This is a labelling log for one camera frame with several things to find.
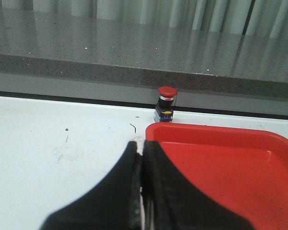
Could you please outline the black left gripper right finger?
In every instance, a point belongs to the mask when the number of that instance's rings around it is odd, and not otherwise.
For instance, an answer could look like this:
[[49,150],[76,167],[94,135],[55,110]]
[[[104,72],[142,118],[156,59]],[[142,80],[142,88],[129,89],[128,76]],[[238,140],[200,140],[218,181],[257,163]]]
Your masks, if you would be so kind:
[[143,199],[155,230],[252,230],[252,224],[209,198],[178,170],[156,141],[145,141]]

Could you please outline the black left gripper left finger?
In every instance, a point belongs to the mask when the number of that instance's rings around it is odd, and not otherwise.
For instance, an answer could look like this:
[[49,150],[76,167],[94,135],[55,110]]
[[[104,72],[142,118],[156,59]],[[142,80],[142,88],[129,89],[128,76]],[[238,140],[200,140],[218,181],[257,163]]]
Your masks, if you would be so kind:
[[131,141],[111,171],[94,188],[49,215],[41,229],[141,229],[141,164],[137,144]]

